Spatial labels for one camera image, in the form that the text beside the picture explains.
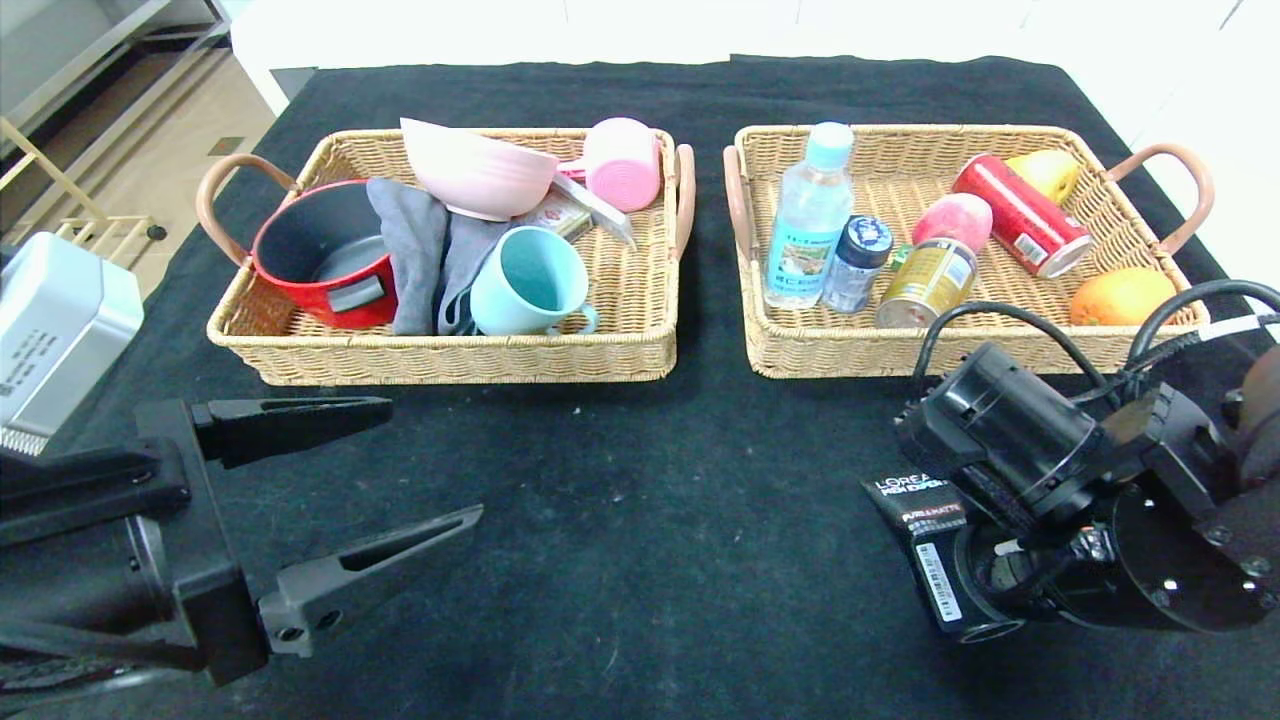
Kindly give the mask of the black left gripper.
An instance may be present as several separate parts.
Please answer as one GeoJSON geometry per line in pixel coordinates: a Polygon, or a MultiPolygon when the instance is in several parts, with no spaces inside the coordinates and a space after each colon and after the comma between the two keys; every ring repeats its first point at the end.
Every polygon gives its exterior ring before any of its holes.
{"type": "MultiPolygon", "coordinates": [[[[128,687],[261,667],[244,574],[206,461],[225,469],[388,423],[376,396],[141,406],[125,443],[36,457],[3,451],[3,684],[128,687]]],[[[339,629],[465,560],[480,503],[283,568],[257,602],[270,651],[310,659],[339,629]]]]}

